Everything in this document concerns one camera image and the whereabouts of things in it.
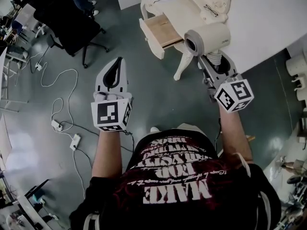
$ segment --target open drawer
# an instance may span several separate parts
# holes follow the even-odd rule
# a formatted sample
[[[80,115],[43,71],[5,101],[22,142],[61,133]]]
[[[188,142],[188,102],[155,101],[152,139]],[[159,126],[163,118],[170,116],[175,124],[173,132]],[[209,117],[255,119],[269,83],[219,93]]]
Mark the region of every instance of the open drawer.
[[[159,59],[164,58],[166,48],[183,42],[183,38],[179,36],[164,14],[147,20],[140,19],[140,27],[146,36],[145,40],[150,49]]]

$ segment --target black office chair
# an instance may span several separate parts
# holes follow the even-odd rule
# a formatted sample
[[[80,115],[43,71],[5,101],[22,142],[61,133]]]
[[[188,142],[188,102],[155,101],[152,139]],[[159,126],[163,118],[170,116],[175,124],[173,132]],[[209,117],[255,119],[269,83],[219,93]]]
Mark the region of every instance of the black office chair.
[[[100,32],[105,34],[105,30],[79,10],[73,0],[36,0],[35,3],[34,17],[46,24],[61,43],[61,45],[56,43],[50,36],[47,40],[50,47],[57,46],[65,49],[71,56],[83,48],[84,68],[88,67],[85,63],[88,46],[101,47],[109,52],[107,47],[91,42]]]

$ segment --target gray floor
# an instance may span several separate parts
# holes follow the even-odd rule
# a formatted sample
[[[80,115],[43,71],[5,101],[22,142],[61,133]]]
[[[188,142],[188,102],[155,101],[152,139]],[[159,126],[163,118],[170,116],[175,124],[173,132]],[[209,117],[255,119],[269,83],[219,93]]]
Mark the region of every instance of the gray floor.
[[[169,129],[185,122],[197,125],[214,142],[219,128],[218,108],[209,101],[196,60],[183,73],[180,81],[174,81],[180,53],[168,49],[162,61],[151,53],[139,27],[139,6],[121,11],[117,0],[97,1],[96,8],[100,14],[96,21],[107,30],[107,34],[99,35],[96,42],[105,44],[111,51],[106,54],[101,49],[90,48],[88,69],[83,69],[81,65],[81,52],[70,57],[65,51],[54,47],[42,60],[43,63],[48,62],[44,84],[51,84],[63,70],[74,68],[79,72],[77,89],[71,97],[74,122],[98,132],[92,124],[90,106],[95,78],[104,65],[122,56],[128,66],[129,91],[135,98],[128,130],[134,133],[136,141],[152,126]],[[44,51],[47,48],[46,37],[41,36],[33,44],[31,55]],[[281,52],[244,74],[254,91],[255,100],[240,114],[246,134],[256,136],[251,147],[255,162],[262,168],[272,161],[291,134],[287,102],[276,68],[284,84],[293,126],[302,112],[291,77],[285,69],[287,59],[287,52]],[[75,73],[65,73],[49,88],[41,87],[41,76],[42,72],[39,71],[32,75],[27,66],[19,77],[17,87],[13,86],[13,78],[10,79],[11,98],[29,100],[29,104],[20,106],[18,114],[5,113],[13,147],[5,176],[11,185],[25,192],[33,185],[51,179],[44,187],[47,208],[61,218],[62,225],[67,229],[68,216],[81,203],[83,191],[74,170],[72,150],[69,148],[71,141],[67,136],[52,131],[50,116],[53,101],[62,97],[63,111],[54,119],[70,121],[67,97],[74,85]],[[60,103],[57,103],[55,110],[59,108]],[[78,127],[73,127],[70,133],[82,136],[79,148],[93,160],[97,136]],[[122,143],[132,148],[129,137],[123,135]],[[122,155],[123,165],[127,166],[131,153],[123,150]],[[91,176],[89,162],[81,152],[77,151],[75,157],[85,186],[88,186]]]

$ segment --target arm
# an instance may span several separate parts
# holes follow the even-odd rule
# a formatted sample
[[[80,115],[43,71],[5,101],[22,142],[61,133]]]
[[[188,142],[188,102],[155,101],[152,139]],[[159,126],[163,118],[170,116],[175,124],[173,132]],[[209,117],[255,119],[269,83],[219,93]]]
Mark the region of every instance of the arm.
[[[119,132],[100,132],[92,177],[117,178],[121,174]]]
[[[220,107],[221,126],[222,126],[222,140],[225,158],[229,162],[237,160],[234,153],[241,153],[246,162],[252,162],[253,157],[249,147],[248,140],[245,136],[240,116],[238,112],[228,114],[224,108]]]

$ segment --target desk leg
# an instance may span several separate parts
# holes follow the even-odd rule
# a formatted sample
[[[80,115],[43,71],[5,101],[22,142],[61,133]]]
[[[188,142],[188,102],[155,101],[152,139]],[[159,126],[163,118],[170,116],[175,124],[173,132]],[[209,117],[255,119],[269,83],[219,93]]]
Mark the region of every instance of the desk leg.
[[[192,59],[193,59],[193,55],[188,51],[188,49],[185,47],[185,49],[183,50],[183,55],[181,58],[181,62],[180,65],[178,67],[177,72],[174,75],[174,79],[175,81],[178,81],[180,79],[180,76],[182,74],[182,72],[188,67],[188,65],[191,63]]]
[[[148,13],[147,13],[147,10],[146,10],[146,7],[145,7],[145,3],[143,1],[141,2],[141,12],[142,12],[142,16],[143,16],[144,20],[147,20],[148,19]]]

